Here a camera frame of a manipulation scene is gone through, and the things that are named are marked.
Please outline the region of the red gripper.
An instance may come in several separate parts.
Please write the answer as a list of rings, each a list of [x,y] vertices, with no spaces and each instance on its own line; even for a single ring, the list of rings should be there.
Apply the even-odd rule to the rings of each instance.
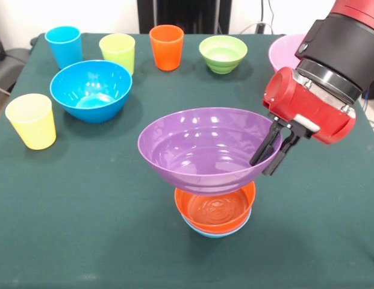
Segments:
[[[263,105],[274,115],[289,122],[300,123],[313,133],[313,138],[326,145],[345,138],[356,121],[355,111],[345,113],[343,103],[295,70],[284,67],[269,81],[263,96]],[[251,166],[262,163],[271,156],[273,145],[282,125],[275,119],[249,161]],[[291,134],[283,141],[276,157],[263,170],[272,176],[289,150],[301,139],[301,130],[292,128]]]

